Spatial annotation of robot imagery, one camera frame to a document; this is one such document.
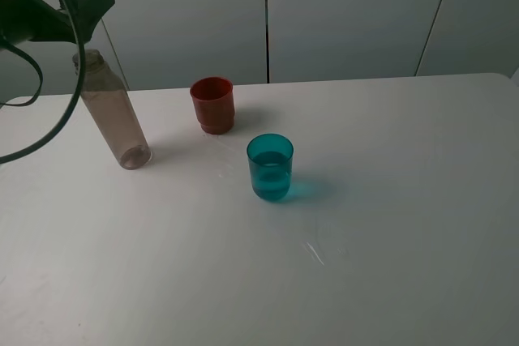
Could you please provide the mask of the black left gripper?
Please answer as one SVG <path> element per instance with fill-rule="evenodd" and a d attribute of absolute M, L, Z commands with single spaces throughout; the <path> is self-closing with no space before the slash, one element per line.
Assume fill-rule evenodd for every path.
<path fill-rule="evenodd" d="M 60 7 L 56 9 L 41 1 L 36 17 L 36 42 L 89 42 L 97 24 L 115 4 L 115 0 L 59 2 Z"/>

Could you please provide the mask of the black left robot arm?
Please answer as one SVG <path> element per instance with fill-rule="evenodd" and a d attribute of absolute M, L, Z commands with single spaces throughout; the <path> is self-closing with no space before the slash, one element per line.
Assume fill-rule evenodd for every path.
<path fill-rule="evenodd" d="M 1 42 L 86 43 L 115 0 L 1 0 Z"/>

